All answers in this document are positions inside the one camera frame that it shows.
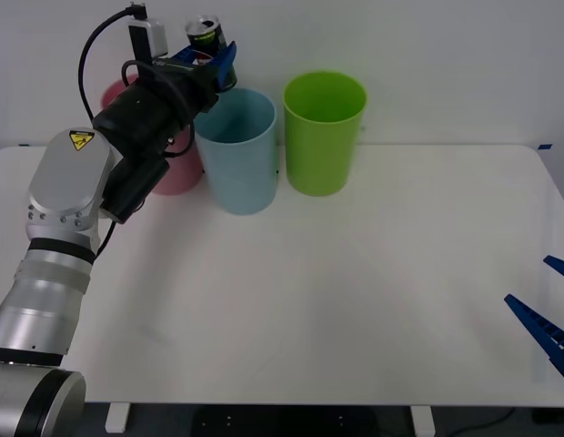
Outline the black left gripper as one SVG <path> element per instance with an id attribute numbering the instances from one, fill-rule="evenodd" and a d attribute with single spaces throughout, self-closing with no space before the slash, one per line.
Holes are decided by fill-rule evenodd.
<path id="1" fill-rule="evenodd" d="M 187 46 L 174 58 L 153 59 L 149 65 L 156 71 L 147 73 L 145 89 L 152 95 L 150 106 L 163 114 L 198 114 L 207 112 L 217 101 L 215 83 L 229 90 L 237 83 L 234 60 L 237 44 L 232 41 L 216 57 L 217 70 L 186 62 L 208 62 L 209 55 Z"/>

